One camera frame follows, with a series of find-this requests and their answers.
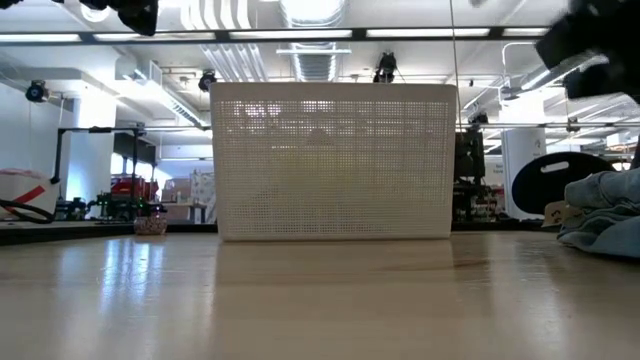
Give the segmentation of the black garment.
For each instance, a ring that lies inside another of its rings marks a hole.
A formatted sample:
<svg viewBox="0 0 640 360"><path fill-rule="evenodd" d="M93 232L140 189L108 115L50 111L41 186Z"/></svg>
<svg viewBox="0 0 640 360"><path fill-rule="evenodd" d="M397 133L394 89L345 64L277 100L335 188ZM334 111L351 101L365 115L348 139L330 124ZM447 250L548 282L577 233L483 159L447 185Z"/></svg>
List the black garment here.
<svg viewBox="0 0 640 360"><path fill-rule="evenodd" d="M569 99L625 94L640 105L640 68L601 63L575 70L563 80Z"/></svg>

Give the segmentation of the black office chair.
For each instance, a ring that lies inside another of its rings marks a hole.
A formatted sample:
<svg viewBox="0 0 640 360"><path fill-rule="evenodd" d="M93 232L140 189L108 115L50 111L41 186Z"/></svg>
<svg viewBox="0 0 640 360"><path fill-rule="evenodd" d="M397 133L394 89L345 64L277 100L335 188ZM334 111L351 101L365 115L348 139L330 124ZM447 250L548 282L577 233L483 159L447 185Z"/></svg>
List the black office chair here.
<svg viewBox="0 0 640 360"><path fill-rule="evenodd" d="M549 203L564 199L565 187L589 175L614 171L606 160L579 152L557 152L526 164L511 186L515 205L523 212L543 215Z"/></svg>

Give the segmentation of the red machine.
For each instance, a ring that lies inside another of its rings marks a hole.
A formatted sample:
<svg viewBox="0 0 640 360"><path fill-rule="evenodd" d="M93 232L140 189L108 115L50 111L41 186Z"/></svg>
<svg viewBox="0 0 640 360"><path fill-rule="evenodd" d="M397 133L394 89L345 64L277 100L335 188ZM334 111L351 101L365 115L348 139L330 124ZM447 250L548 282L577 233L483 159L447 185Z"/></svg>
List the red machine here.
<svg viewBox="0 0 640 360"><path fill-rule="evenodd" d="M156 181L147 181L140 176L133 178L129 174L111 176L111 194L114 198L154 201L159 186Z"/></svg>

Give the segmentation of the black equipment rack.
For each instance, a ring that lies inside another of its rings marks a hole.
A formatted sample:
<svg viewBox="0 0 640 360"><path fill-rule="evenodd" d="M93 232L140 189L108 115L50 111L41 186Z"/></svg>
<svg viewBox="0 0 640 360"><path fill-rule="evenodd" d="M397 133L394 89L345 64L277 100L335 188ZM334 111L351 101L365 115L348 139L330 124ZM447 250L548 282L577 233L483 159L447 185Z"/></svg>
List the black equipment rack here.
<svg viewBox="0 0 640 360"><path fill-rule="evenodd" d="M454 161L453 221L471 222L474 201L484 195L484 144L481 126L488 123L484 112L469 120L470 127L456 134Z"/></svg>

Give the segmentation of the stacked cardboard boxes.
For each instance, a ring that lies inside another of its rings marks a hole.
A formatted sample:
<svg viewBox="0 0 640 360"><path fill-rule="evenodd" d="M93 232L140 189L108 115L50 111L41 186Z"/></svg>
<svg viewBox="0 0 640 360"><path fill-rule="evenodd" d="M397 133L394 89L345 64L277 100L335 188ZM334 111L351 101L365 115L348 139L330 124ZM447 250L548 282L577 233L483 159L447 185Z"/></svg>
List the stacked cardboard boxes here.
<svg viewBox="0 0 640 360"><path fill-rule="evenodd" d="M215 224L216 200L213 172L193 171L186 178L169 179L161 195L166 218L174 223Z"/></svg>

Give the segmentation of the white handwritten paper tag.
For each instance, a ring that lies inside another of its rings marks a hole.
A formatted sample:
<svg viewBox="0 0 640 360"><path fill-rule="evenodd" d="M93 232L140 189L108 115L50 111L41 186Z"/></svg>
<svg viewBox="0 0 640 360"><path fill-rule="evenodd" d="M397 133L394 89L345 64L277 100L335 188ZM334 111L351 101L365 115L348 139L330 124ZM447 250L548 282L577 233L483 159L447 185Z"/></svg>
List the white handwritten paper tag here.
<svg viewBox="0 0 640 360"><path fill-rule="evenodd" d="M563 224L566 220L580 217L583 210L572 207L565 201L552 202L545 206L543 227L551 227Z"/></svg>

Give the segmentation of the blue-grey garment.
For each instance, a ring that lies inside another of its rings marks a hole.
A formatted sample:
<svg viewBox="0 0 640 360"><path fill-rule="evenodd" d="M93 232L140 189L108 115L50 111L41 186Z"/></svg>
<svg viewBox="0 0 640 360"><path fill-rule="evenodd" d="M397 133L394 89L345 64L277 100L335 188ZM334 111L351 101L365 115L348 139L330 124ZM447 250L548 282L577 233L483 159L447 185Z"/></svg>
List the blue-grey garment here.
<svg viewBox="0 0 640 360"><path fill-rule="evenodd" d="M576 213L563 220L560 243L592 254L640 259L640 168L571 182L564 201Z"/></svg>

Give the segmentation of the white bin red stripe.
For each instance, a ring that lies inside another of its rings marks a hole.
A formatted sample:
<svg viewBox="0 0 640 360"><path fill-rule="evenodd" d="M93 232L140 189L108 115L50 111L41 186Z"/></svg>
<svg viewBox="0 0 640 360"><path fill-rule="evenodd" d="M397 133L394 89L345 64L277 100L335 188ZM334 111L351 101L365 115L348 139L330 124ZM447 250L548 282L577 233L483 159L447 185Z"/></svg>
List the white bin red stripe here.
<svg viewBox="0 0 640 360"><path fill-rule="evenodd" d="M47 224L54 220L60 184L23 169L0 169L0 220Z"/></svg>

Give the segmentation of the small patterned pot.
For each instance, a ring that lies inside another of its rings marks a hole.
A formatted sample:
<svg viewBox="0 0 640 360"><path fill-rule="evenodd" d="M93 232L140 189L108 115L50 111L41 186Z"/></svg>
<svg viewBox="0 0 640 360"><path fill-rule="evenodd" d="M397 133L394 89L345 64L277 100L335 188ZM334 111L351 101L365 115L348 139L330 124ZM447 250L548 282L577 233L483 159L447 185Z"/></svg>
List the small patterned pot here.
<svg viewBox="0 0 640 360"><path fill-rule="evenodd" d="M164 235L167 227L167 219L159 211L151 212L148 215L140 215L133 223L134 233L141 236Z"/></svg>

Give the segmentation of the white perforated plastic basket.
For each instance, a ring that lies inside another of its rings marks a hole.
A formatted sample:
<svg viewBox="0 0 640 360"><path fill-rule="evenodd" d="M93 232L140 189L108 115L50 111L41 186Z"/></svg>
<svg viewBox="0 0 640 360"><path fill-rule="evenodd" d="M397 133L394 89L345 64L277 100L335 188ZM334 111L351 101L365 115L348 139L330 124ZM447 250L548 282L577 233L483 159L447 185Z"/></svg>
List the white perforated plastic basket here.
<svg viewBox="0 0 640 360"><path fill-rule="evenodd" d="M440 84L212 85L220 236L448 237L457 95Z"/></svg>

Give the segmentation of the black metal stand frame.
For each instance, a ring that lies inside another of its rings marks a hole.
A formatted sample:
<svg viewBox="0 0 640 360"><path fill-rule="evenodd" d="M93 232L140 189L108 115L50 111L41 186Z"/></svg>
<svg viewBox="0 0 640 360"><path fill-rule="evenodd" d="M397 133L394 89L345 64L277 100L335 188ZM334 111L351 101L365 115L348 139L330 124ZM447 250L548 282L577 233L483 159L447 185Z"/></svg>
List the black metal stand frame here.
<svg viewBox="0 0 640 360"><path fill-rule="evenodd" d="M53 176L50 178L50 182L52 184L58 183L60 181L60 173L61 173L61 157L62 157L62 140L63 136L66 132L74 132L74 133L89 133L89 134L111 134L116 132L130 132L133 136L132 143L132 173L131 176L133 178L136 177L136 168L138 163L138 139L141 137L143 132L146 132L147 129L145 126L132 126L132 127L100 127L100 126L92 126L92 127L66 127L66 128L58 128L56 135L56 150L55 150L55 161L53 166ZM138 208L138 199L131 197L128 200L126 209L128 210L128 220L134 221L136 219L136 209Z"/></svg>

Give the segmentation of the black aluminium table frame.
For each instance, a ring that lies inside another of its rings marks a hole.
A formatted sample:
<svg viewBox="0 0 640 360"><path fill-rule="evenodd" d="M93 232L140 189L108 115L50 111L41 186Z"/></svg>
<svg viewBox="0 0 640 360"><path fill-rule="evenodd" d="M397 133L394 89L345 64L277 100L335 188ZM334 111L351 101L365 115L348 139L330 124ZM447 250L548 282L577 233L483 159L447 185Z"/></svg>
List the black aluminium table frame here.
<svg viewBox="0 0 640 360"><path fill-rule="evenodd" d="M403 28L281 28L158 31L153 36L134 32L0 32L2 47L63 47L101 45L239 45L244 43L510 41L537 42L552 26L403 27ZM131 223L48 223L0 227L0 246L128 235Z"/></svg>

